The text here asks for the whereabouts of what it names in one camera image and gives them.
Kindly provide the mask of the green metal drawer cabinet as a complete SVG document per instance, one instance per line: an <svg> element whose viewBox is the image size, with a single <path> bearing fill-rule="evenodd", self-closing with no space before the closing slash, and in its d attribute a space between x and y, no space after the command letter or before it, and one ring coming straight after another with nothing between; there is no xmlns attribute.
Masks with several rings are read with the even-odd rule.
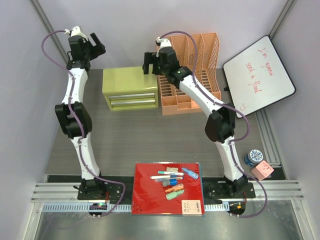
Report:
<svg viewBox="0 0 320 240"><path fill-rule="evenodd" d="M157 77L139 66L104 69L102 93L113 112L159 107Z"/></svg>

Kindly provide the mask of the green highlighter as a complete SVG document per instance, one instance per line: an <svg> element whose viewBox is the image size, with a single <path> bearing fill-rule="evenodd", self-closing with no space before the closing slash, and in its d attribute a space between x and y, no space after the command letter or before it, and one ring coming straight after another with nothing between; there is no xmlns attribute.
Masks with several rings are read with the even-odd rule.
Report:
<svg viewBox="0 0 320 240"><path fill-rule="evenodd" d="M185 192L184 189L170 192L170 193L166 194L166 199L167 200L172 200L174 198L177 198L177 197L181 196L184 192Z"/></svg>

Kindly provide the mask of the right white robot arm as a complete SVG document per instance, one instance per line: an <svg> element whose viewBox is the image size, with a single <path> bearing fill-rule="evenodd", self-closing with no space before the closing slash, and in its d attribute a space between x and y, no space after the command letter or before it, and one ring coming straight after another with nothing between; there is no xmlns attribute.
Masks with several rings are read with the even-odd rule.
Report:
<svg viewBox="0 0 320 240"><path fill-rule="evenodd" d="M236 115L232 105L211 95L188 67L180 65L172 47L161 48L159 52L145 52L142 65L145 75L149 73L149 65L152 65L154 75L164 75L171 85L188 95L205 113L207 122L204 131L220 154L226 193L230 197L238 197L247 186L248 177L237 155Z"/></svg>

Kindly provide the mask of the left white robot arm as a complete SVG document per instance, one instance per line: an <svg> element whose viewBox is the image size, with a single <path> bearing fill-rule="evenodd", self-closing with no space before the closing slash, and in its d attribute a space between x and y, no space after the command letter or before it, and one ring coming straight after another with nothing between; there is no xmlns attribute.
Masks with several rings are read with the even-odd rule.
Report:
<svg viewBox="0 0 320 240"><path fill-rule="evenodd" d="M101 171L96 163L92 144L92 119L83 104L84 89L88 80L90 62L106 52L97 35L88 40L81 32L72 31L68 38L70 51L66 71L68 84L61 104L54 107L62 132L71 140L81 167L81 194L102 199L107 192L101 180Z"/></svg>

